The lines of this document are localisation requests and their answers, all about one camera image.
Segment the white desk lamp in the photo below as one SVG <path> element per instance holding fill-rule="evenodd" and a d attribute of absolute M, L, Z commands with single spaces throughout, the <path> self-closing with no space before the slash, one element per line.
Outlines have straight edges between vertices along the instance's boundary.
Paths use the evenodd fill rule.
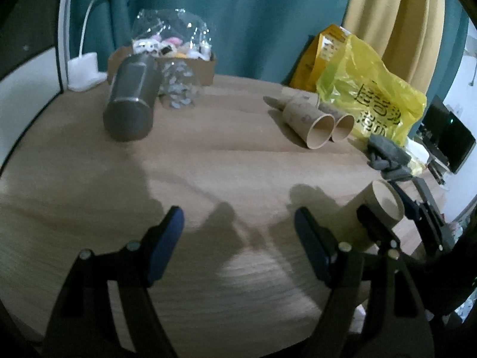
<path fill-rule="evenodd" d="M 108 57 L 129 43 L 129 0 L 67 0 L 67 86 L 87 91 L 107 78 Z"/>

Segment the yellow beige curtain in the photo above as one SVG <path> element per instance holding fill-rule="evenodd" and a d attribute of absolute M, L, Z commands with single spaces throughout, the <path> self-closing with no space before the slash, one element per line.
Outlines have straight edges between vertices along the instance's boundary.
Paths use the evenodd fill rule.
<path fill-rule="evenodd" d="M 444 22 L 445 0 L 349 0 L 343 27 L 369 44 L 390 72 L 425 93 Z"/>

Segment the brown paper cup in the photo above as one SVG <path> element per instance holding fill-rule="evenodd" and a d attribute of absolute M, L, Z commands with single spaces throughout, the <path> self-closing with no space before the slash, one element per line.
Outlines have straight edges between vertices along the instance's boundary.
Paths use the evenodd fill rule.
<path fill-rule="evenodd" d="M 335 126 L 330 137 L 331 141 L 340 142 L 350 135 L 355 124 L 353 115 L 325 102 L 321 102 L 318 109 L 334 118 Z"/>
<path fill-rule="evenodd" d="M 330 139 L 335 128 L 332 115 L 318 108 L 318 101 L 292 99 L 283 110 L 283 119 L 309 149 L 319 149 Z"/>
<path fill-rule="evenodd" d="M 396 190 L 384 180 L 374 180 L 333 212 L 329 229 L 339 242 L 368 251 L 381 229 L 393 229 L 403 217 L 403 202 Z"/>

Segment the clear patterned glass cup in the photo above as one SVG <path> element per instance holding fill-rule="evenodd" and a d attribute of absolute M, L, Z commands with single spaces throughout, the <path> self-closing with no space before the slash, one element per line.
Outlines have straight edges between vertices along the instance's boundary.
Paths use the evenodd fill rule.
<path fill-rule="evenodd" d="M 162 68 L 159 99 L 163 107 L 175 110 L 195 107 L 202 91 L 200 80 L 185 61 L 169 61 Z"/>

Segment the clear plastic toy bag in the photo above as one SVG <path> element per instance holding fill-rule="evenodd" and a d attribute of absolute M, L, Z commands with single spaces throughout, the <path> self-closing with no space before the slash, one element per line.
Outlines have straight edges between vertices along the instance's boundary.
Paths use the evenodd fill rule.
<path fill-rule="evenodd" d="M 213 55 L 209 26 L 184 9 L 141 10 L 133 22 L 132 49 L 156 58 L 210 61 Z"/>

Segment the orange cardboard box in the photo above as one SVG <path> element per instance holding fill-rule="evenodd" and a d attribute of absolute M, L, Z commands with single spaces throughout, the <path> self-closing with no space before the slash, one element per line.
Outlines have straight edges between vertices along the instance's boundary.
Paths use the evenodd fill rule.
<path fill-rule="evenodd" d="M 316 35 L 301 56 L 289 85 L 294 89 L 315 92 L 327 63 L 350 34 L 347 29 L 331 24 Z"/>

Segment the brown cardboard toy box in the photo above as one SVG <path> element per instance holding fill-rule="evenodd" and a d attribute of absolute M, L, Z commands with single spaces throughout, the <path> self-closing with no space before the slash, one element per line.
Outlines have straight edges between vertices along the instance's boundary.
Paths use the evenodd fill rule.
<path fill-rule="evenodd" d="M 112 80 L 114 79 L 120 64 L 123 60 L 133 54 L 133 49 L 131 46 L 123 46 L 113 52 L 108 58 L 108 84 L 111 85 Z M 199 79 L 199 82 L 202 86 L 211 86 L 213 84 L 213 79 L 215 76 L 215 66 L 216 60 L 215 56 L 212 56 L 210 61 L 203 61 L 201 59 L 190 59 L 190 58 L 155 58 L 157 64 L 163 68 L 168 62 L 184 62 L 192 69 L 194 75 Z"/>

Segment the yellow wrapped packet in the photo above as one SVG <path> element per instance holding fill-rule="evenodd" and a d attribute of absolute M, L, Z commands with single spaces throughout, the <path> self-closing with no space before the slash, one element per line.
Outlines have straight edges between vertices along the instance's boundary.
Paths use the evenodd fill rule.
<path fill-rule="evenodd" d="M 426 148 L 410 138 L 406 138 L 405 152 L 411 157 L 408 168 L 413 176 L 421 175 L 428 166 L 430 153 Z"/>

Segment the teal curtain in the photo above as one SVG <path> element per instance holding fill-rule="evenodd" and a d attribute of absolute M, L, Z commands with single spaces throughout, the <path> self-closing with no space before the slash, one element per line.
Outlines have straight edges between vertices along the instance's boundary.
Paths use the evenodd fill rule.
<path fill-rule="evenodd" d="M 217 74 L 287 84 L 306 47 L 341 24 L 349 0 L 129 0 L 142 9 L 183 8 L 209 26 Z"/>

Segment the grey metal thermos bottle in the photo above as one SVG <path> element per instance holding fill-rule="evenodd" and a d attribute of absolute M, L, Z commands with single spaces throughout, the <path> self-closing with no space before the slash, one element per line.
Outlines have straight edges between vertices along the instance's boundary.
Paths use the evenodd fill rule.
<path fill-rule="evenodd" d="M 112 139 L 138 141 L 150 133 L 161 83 L 159 64 L 149 54 L 133 54 L 120 63 L 103 112 L 103 125 Z"/>

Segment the black monitor screen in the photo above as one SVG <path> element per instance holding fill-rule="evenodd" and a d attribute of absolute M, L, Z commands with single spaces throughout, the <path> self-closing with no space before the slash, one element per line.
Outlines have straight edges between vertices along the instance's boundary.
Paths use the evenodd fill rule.
<path fill-rule="evenodd" d="M 456 174 L 476 145 L 472 132 L 435 96 L 419 126 L 430 153 Z"/>

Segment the grey knitted glove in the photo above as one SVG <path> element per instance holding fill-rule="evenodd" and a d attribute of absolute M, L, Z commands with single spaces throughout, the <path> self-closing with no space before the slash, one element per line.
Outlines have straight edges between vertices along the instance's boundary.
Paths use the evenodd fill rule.
<path fill-rule="evenodd" d="M 392 140 L 371 134 L 367 144 L 368 165 L 379 171 L 386 181 L 408 181 L 412 178 L 408 164 L 411 156 Z"/>

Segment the yellow plastic shopping bag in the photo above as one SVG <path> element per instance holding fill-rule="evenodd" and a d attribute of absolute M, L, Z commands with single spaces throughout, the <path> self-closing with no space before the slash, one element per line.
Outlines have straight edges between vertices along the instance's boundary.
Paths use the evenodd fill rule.
<path fill-rule="evenodd" d="M 427 103 L 424 93 L 389 72 L 374 49 L 355 35 L 335 51 L 316 87 L 322 101 L 354 117 L 354 137 L 375 134 L 401 147 Z"/>

